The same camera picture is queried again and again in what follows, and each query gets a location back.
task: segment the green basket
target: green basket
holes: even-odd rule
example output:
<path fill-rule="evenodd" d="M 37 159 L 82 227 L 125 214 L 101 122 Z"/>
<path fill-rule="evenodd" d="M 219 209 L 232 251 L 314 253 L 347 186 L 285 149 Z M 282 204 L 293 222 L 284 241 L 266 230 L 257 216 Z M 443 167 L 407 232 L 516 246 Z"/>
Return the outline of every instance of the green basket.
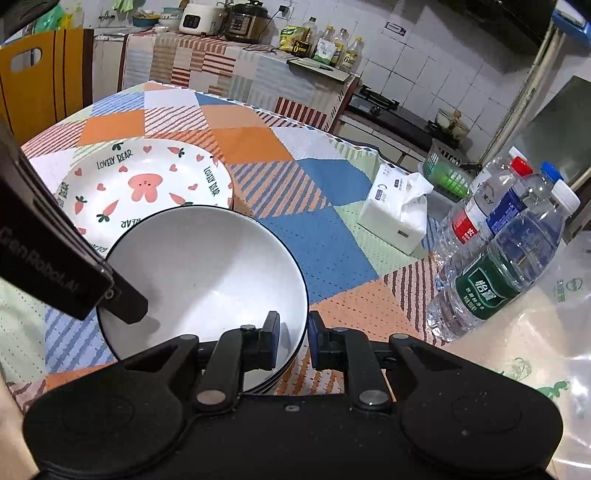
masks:
<path fill-rule="evenodd" d="M 433 139 L 431 150 L 423 162 L 423 176 L 433 186 L 464 198 L 473 178 L 457 166 L 461 161 L 459 152 Z"/>

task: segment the blue bottle cap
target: blue bottle cap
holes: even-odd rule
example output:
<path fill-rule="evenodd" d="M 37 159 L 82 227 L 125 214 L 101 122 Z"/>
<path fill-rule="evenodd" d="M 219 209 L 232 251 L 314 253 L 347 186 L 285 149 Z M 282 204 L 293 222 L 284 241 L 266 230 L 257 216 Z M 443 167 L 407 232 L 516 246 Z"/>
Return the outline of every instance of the blue bottle cap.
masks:
<path fill-rule="evenodd" d="M 545 161 L 544 163 L 542 163 L 540 170 L 544 172 L 546 175 L 548 175 L 550 180 L 552 180 L 554 183 L 556 183 L 559 180 L 563 180 L 560 172 L 556 170 L 556 168 L 554 168 L 554 166 L 549 162 Z"/>

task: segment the white plate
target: white plate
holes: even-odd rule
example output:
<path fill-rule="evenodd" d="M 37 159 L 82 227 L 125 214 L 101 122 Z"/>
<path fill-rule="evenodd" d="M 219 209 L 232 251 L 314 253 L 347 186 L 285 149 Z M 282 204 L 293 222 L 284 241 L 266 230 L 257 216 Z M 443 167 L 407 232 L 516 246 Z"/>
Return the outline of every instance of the white plate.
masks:
<path fill-rule="evenodd" d="M 56 198 L 84 238 L 106 255 L 129 228 L 179 205 L 232 205 L 230 174 L 210 152 L 141 138 L 103 148 L 63 179 Z"/>
<path fill-rule="evenodd" d="M 240 325 L 261 327 L 275 310 L 277 367 L 247 373 L 246 391 L 272 384 L 301 345 L 308 315 L 302 273 L 287 247 L 247 216 L 207 206 L 161 212 L 129 230 L 107 260 L 148 299 L 148 314 L 134 325 L 98 311 L 120 359 L 185 333 L 207 342 Z"/>

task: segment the chair backrest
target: chair backrest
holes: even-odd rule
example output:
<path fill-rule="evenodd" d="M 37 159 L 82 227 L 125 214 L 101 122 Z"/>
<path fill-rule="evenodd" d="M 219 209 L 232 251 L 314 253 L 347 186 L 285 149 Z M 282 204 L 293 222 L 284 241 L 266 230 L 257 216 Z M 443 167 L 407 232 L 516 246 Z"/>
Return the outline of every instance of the chair backrest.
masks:
<path fill-rule="evenodd" d="M 0 48 L 0 114 L 20 145 L 92 103 L 93 30 L 38 33 Z M 41 50 L 33 66 L 13 72 L 12 59 Z"/>

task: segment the range hood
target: range hood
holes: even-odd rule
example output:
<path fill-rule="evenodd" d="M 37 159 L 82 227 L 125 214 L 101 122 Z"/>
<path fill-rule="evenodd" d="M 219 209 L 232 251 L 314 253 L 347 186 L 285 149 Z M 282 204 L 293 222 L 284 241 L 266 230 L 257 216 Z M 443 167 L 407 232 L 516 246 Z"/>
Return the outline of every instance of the range hood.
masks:
<path fill-rule="evenodd" d="M 478 25 L 510 50 L 525 55 L 538 51 L 556 0 L 439 0 Z"/>

